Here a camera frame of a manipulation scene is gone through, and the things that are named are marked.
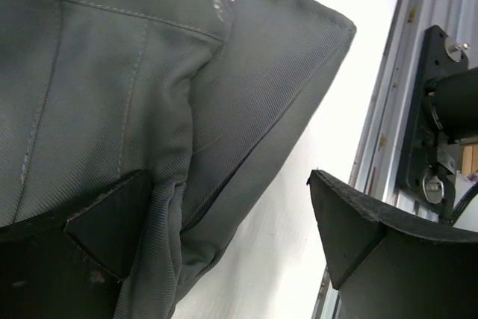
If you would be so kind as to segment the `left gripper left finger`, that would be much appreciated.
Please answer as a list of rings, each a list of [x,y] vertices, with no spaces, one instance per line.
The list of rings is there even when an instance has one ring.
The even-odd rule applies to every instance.
[[[112,318],[149,206],[138,170],[1,228],[2,318]]]

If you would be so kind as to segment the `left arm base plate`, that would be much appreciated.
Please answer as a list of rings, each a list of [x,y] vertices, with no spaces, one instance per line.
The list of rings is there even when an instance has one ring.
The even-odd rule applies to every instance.
[[[456,195],[459,143],[477,136],[477,69],[438,25],[426,29],[412,91],[397,184],[449,218]]]

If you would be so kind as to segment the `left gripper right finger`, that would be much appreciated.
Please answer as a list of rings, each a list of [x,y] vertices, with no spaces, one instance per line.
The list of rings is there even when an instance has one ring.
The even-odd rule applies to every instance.
[[[476,318],[477,234],[374,199],[322,170],[308,180],[347,318]]]

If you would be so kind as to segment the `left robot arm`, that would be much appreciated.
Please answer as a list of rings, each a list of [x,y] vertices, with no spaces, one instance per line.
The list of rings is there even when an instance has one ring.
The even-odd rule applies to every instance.
[[[433,223],[315,170],[308,184],[332,285],[348,318],[475,318],[477,234],[454,226],[446,141],[477,135],[477,70],[430,80],[416,99],[408,172],[450,203]],[[96,196],[1,229],[3,318],[111,318],[131,271],[152,182],[132,173]]]

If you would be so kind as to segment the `grey pleated skirt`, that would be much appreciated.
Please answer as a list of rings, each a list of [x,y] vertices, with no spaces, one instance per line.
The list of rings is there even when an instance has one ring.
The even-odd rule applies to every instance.
[[[1,228],[138,170],[112,318],[170,318],[291,153],[356,33],[313,0],[1,0]]]

